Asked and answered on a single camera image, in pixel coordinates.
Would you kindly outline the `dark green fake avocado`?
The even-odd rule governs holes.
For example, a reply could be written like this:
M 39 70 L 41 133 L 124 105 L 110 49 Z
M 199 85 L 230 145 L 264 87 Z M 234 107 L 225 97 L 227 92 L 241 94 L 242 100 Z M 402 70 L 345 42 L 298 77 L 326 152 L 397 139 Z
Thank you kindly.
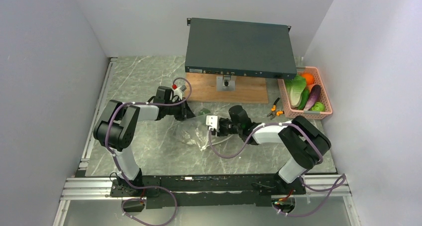
M 202 116 L 202 115 L 207 115 L 207 114 L 210 114 L 210 113 L 211 113 L 211 111 L 209 109 L 202 108 L 201 110 L 199 110 L 198 115 Z

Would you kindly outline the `polka dot zip top bag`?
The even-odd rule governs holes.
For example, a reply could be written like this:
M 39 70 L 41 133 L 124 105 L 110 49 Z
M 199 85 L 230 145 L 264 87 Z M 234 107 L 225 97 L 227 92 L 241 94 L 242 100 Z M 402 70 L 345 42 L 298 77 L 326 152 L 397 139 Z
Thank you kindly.
M 179 121 L 175 127 L 175 138 L 189 146 L 196 146 L 200 151 L 209 148 L 209 130 L 206 125 L 210 113 Z

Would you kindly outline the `green fake leafy vegetable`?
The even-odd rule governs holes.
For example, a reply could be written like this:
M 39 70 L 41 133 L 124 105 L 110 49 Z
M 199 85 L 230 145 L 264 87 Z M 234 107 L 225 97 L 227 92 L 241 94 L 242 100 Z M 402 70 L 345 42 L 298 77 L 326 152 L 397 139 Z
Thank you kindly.
M 285 87 L 291 108 L 296 108 L 301 103 L 301 96 L 306 88 L 306 80 L 300 75 L 296 75 L 291 80 L 285 80 Z

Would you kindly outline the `green fake lime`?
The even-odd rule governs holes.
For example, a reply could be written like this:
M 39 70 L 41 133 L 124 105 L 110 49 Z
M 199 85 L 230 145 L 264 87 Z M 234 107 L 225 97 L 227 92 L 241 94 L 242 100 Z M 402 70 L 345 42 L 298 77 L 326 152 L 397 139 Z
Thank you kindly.
M 311 111 L 315 112 L 324 112 L 325 111 L 325 105 L 322 102 L 316 102 L 312 107 Z

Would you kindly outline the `orange fake fruit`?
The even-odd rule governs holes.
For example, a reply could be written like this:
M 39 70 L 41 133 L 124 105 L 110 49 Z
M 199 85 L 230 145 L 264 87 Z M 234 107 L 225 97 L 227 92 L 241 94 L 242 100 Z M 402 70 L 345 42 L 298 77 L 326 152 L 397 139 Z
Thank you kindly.
M 310 73 L 302 73 L 301 76 L 305 79 L 307 85 L 312 85 L 315 83 L 315 78 Z

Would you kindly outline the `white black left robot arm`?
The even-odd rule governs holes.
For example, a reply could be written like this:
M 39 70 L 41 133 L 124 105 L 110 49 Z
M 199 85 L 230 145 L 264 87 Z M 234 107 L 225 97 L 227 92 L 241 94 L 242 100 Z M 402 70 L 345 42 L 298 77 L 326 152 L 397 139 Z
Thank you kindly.
M 168 115 L 178 121 L 195 117 L 183 97 L 185 90 L 186 86 L 159 86 L 144 104 L 111 100 L 97 121 L 93 137 L 111 153 L 117 176 L 125 180 L 123 189 L 130 196 L 139 195 L 143 189 L 142 171 L 130 147 L 137 123 L 161 120 Z

